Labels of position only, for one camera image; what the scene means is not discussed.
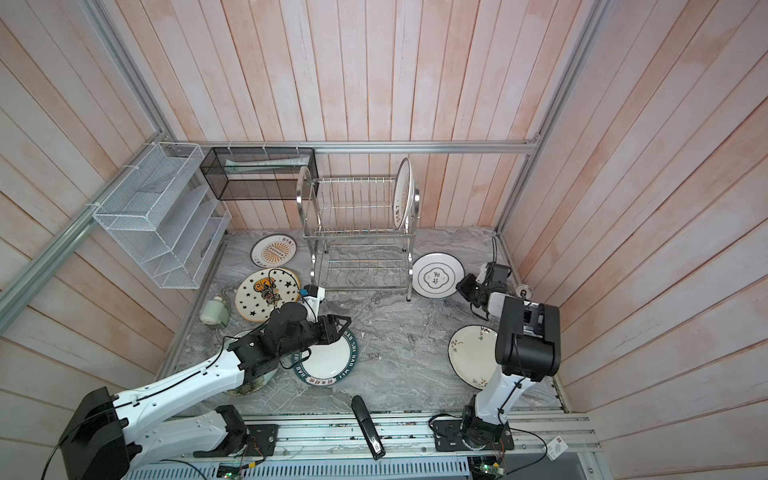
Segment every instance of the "wooden wall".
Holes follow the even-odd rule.
[[[524,140],[594,0],[103,0],[171,129],[190,141]],[[323,155],[323,176],[403,155]],[[410,155],[422,226],[496,225],[516,154]],[[236,228],[294,204],[230,202]]]
[[[768,478],[766,25],[617,2],[504,234],[616,478]]]
[[[76,0],[0,2],[0,289],[154,133]],[[3,476],[40,475],[85,393],[151,382],[189,298],[94,232],[0,337]]]

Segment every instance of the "ceramic plate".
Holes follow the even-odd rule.
[[[246,335],[247,333],[250,333],[251,330],[246,330],[245,332],[240,332],[235,337],[240,338],[243,335]],[[226,342],[224,342],[224,348],[226,349],[230,343],[234,342],[235,339],[227,339]],[[237,387],[236,389],[227,390],[224,393],[226,393],[229,396],[244,396],[248,395],[250,393],[256,392],[257,390],[261,390],[262,387],[264,387],[269,381],[272,379],[272,377],[275,376],[275,373],[277,373],[277,369],[274,369],[271,372],[267,372],[264,375],[260,376],[259,378],[253,380],[252,382],[244,383],[243,385]]]
[[[301,352],[301,358],[310,357],[293,367],[302,381],[310,385],[329,386],[343,379],[357,362],[357,340],[347,329],[338,342],[330,345],[313,345],[312,355]],[[294,353],[291,363],[299,361],[299,353]]]
[[[407,158],[403,158],[400,168],[397,170],[395,197],[392,199],[392,218],[395,221],[395,228],[402,227],[408,212],[411,210],[414,187],[411,162]]]
[[[237,312],[249,322],[266,322],[275,308],[299,299],[299,277],[284,268],[259,270],[237,287]]]
[[[296,256],[296,241],[287,235],[269,235],[250,251],[250,259],[261,268],[283,266]]]
[[[456,375],[469,386],[484,389],[496,369],[496,332],[487,326],[458,329],[448,345],[448,358]]]
[[[413,289],[426,298],[453,295],[462,278],[462,263],[447,253],[427,253],[413,263]]]

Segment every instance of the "white wire rack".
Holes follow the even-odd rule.
[[[94,214],[162,288],[200,286],[231,218],[207,185],[182,193],[202,160],[199,145],[157,144]]]
[[[328,291],[403,290],[411,300],[419,188],[400,229],[392,218],[394,177],[312,179],[302,169],[296,202],[312,254],[313,282]]]

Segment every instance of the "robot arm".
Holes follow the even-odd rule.
[[[560,367],[560,310],[507,293],[509,273],[507,266],[487,263],[479,278],[469,274],[456,286],[473,306],[499,318],[495,371],[462,419],[464,442],[472,448],[497,442],[523,392]]]
[[[351,319],[317,316],[320,290],[304,304],[286,303],[275,309],[269,322],[182,372],[115,396],[106,388],[87,394],[59,442],[68,477],[118,480],[131,469],[184,453],[238,452],[248,432],[233,406],[189,419],[164,420],[273,371],[283,356],[338,341]]]

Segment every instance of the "black remote control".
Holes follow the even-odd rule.
[[[354,398],[352,398],[352,411],[355,413],[357,424],[360,425],[362,436],[366,438],[373,459],[378,460],[379,458],[382,458],[386,455],[384,445],[382,445],[379,433],[373,425],[373,420],[371,420],[371,414],[368,413],[368,407],[366,407],[366,403],[362,400],[361,396],[355,395]]]

